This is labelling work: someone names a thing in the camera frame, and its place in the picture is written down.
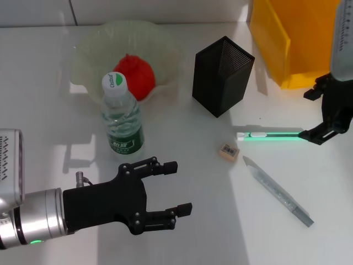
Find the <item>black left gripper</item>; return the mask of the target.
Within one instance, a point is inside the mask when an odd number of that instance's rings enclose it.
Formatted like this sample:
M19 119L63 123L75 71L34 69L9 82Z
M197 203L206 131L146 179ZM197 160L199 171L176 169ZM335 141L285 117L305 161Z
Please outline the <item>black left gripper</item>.
M63 192L65 223L69 234L93 226L121 222L130 233L174 230L177 218L191 215L186 203L163 211L146 211L147 195L141 178L175 174L176 161L159 163L156 157L119 166L117 176L104 183Z

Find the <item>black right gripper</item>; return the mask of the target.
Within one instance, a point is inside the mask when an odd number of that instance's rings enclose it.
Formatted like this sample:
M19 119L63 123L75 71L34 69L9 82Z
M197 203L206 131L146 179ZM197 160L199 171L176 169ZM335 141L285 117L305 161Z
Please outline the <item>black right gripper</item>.
M317 145L348 131L353 119L353 80L338 81L331 73L326 74L316 78L303 97L314 101L322 95L323 122L299 133L299 138Z

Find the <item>green pen white cap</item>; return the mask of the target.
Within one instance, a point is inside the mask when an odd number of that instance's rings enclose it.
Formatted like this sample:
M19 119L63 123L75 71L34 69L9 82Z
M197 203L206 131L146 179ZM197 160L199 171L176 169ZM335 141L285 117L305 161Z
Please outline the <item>green pen white cap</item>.
M238 132L238 141L302 141L298 132Z

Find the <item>beige eraser with barcode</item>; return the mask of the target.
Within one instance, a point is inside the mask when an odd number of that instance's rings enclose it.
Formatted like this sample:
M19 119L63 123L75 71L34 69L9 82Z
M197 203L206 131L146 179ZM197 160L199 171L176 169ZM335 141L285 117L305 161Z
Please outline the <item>beige eraser with barcode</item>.
M239 149L229 144L223 144L218 151L218 154L230 161L235 161L239 154Z

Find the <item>water bottle green label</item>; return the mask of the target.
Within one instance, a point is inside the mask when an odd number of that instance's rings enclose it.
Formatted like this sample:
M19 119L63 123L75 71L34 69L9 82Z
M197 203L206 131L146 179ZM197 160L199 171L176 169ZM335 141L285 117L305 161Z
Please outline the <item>water bottle green label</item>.
M138 102L120 72L107 73L101 85L101 118L109 147L119 161L133 161L140 157L145 143Z

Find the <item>red-orange fruit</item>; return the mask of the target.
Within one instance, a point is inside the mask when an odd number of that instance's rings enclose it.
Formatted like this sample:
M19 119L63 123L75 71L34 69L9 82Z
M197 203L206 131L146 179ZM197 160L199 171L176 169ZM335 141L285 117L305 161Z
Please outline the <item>red-orange fruit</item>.
M128 89L137 101L146 99L156 86L152 67L136 55L126 54L113 71L120 72L125 76Z

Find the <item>black mesh pen holder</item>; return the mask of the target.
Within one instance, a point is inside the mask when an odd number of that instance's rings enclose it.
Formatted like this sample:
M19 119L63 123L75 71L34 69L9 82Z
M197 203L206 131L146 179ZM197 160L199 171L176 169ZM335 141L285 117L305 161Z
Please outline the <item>black mesh pen holder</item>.
M255 57L224 36L195 56L192 97L219 117L244 95Z

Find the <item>green glass fruit plate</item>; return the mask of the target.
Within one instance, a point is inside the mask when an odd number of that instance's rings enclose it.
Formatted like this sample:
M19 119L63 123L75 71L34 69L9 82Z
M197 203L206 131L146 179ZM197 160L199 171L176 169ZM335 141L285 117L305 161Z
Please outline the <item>green glass fruit plate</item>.
M153 70L156 86L147 98L177 87L184 59L180 42L160 25L139 20L106 23L83 38L72 55L71 83L85 87L100 103L102 78L126 55L138 56Z

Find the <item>yellow plastic bin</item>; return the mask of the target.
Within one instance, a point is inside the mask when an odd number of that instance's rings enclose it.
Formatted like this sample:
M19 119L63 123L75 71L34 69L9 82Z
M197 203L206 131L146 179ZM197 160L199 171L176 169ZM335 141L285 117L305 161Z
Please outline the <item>yellow plastic bin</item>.
M341 0L253 0L250 31L282 89L311 87L329 72Z

